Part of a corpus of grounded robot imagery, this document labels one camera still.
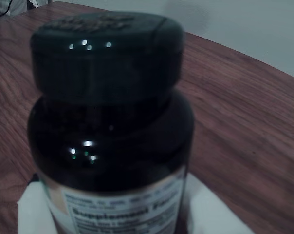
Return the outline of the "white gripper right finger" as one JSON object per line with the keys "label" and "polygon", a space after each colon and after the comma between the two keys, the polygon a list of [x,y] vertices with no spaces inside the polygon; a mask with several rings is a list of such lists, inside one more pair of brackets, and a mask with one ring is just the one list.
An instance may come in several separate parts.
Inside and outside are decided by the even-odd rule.
{"label": "white gripper right finger", "polygon": [[183,221],[188,234],[249,233],[249,227],[191,173],[186,179]]}

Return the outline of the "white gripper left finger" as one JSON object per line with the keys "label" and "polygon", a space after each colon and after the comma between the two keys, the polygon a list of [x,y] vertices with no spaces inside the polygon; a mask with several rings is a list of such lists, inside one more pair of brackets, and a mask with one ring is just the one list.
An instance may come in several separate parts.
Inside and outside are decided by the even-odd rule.
{"label": "white gripper left finger", "polygon": [[40,182],[31,182],[18,204],[18,234],[57,234]]}

